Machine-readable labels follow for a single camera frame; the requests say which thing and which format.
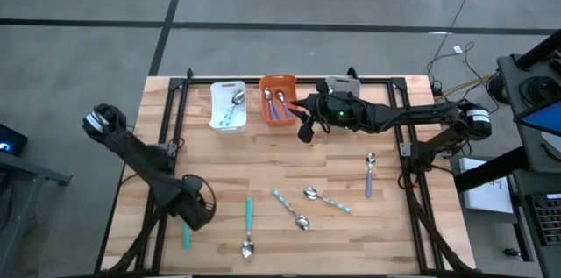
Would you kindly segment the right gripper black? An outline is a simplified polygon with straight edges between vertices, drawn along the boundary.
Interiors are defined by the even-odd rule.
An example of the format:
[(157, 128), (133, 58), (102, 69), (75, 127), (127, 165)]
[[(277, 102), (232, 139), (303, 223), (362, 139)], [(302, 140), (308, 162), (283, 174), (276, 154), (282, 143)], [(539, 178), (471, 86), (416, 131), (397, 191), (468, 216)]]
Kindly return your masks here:
[(315, 94), (290, 103), (309, 112), (307, 114), (305, 111), (294, 110), (294, 115), (301, 121), (308, 121), (312, 117), (326, 132), (330, 132), (332, 126), (353, 132), (368, 131), (373, 128), (367, 103), (351, 92), (330, 90), (326, 81), (316, 84)]

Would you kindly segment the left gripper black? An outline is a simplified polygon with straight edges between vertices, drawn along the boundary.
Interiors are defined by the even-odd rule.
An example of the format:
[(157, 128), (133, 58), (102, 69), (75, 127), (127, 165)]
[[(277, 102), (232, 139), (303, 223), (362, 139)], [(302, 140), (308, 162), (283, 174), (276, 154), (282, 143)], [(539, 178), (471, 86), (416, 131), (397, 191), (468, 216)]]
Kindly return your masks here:
[(172, 217), (180, 217), (192, 231), (199, 231), (216, 215), (217, 197), (209, 183), (199, 175), (184, 175), (179, 194), (168, 208)]

